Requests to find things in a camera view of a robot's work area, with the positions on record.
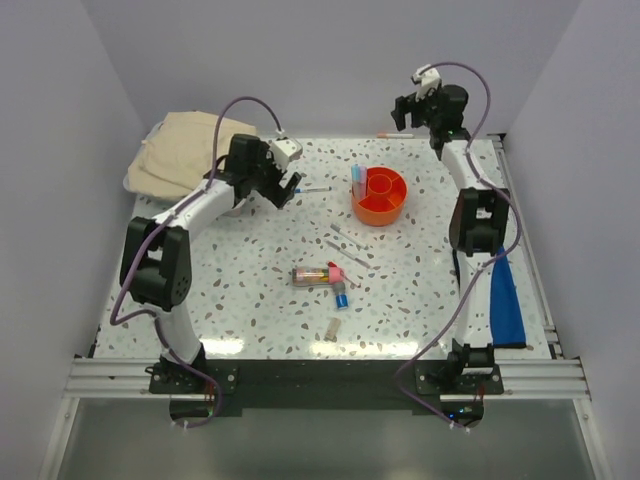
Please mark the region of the blue tip white pen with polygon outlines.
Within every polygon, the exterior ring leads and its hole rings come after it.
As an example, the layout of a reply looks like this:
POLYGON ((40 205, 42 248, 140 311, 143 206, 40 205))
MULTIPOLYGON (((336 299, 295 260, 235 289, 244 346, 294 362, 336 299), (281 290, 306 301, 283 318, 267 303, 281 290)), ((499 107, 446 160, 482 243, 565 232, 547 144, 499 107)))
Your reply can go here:
POLYGON ((306 194, 306 193, 320 193, 320 192, 329 192, 332 190, 332 187, 314 187, 314 188, 297 188, 295 189, 296 194, 306 194))

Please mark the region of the peach tip white marker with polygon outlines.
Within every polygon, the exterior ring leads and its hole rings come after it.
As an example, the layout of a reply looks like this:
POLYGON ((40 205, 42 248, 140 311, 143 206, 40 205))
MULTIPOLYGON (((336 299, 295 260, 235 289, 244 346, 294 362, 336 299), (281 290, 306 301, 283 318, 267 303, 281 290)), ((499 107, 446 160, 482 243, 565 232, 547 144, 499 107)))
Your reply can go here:
POLYGON ((376 135, 378 139, 414 139, 414 134, 381 132, 376 135))

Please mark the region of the grey cap acrylic marker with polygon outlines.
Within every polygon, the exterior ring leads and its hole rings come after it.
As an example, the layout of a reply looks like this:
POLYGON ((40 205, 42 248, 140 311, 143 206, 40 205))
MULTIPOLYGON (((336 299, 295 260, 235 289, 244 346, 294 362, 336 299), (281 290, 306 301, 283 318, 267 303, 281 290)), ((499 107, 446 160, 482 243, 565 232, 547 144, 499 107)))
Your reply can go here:
POLYGON ((330 228, 336 233, 338 233, 340 236, 344 237, 346 240, 351 242, 352 244, 359 247, 360 249, 363 249, 363 250, 369 249, 369 246, 365 242, 358 240, 353 235, 350 235, 349 233, 346 232, 346 230, 342 229, 339 225, 335 223, 331 223, 330 228))

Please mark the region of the purple highlighter pen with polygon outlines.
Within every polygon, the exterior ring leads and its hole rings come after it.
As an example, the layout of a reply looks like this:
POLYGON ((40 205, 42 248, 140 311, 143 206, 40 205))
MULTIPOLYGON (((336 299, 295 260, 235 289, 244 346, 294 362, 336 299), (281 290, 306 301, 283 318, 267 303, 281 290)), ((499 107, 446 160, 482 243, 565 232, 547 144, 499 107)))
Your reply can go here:
POLYGON ((368 169, 364 165, 359 165, 358 168, 359 168, 359 184, 363 188, 366 188, 366 185, 368 182, 368 169))

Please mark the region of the blue cap grey glue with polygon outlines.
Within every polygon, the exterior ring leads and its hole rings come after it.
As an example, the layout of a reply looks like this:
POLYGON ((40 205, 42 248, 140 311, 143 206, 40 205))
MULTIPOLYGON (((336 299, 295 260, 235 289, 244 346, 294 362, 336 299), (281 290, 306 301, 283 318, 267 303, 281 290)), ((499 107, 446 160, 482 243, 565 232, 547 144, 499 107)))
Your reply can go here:
POLYGON ((344 310, 349 307, 349 301, 347 297, 347 289, 344 282, 336 282, 332 284, 332 291, 335 298, 336 308, 338 310, 344 310))

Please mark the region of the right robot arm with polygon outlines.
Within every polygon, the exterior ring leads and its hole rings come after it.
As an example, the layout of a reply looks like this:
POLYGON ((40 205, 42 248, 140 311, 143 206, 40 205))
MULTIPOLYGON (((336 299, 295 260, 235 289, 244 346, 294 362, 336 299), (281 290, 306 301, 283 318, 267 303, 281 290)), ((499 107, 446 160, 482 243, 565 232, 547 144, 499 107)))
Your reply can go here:
POLYGON ((510 194, 487 180, 475 159, 472 136, 463 126, 467 103, 463 87, 443 86, 436 80, 398 97, 391 112, 399 131, 406 128, 407 121, 413 128, 429 129, 430 146, 458 189, 449 243, 459 268, 459 303, 451 319, 412 362, 438 347, 450 331, 454 333, 451 354, 488 352, 493 346, 490 332, 478 339, 472 335, 477 324, 490 317, 491 272, 506 236, 510 194))

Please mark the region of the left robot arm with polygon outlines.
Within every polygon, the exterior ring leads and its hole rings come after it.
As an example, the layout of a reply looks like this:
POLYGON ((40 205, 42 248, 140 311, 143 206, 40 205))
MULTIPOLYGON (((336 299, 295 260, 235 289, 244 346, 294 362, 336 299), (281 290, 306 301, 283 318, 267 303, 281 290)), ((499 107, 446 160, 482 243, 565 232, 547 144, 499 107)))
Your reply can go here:
POLYGON ((192 284, 191 243, 253 192, 283 208, 293 199, 301 175, 292 174, 286 184, 281 181, 302 152, 302 145, 288 137, 265 142, 236 134, 222 169, 213 168, 193 192, 165 212, 153 218, 135 217, 128 224, 121 291, 110 324, 120 325, 137 315, 117 317, 124 297, 130 295, 141 306, 140 312, 154 319, 163 357, 176 363, 171 378, 185 392, 200 390, 207 380, 204 347, 186 307, 192 284))

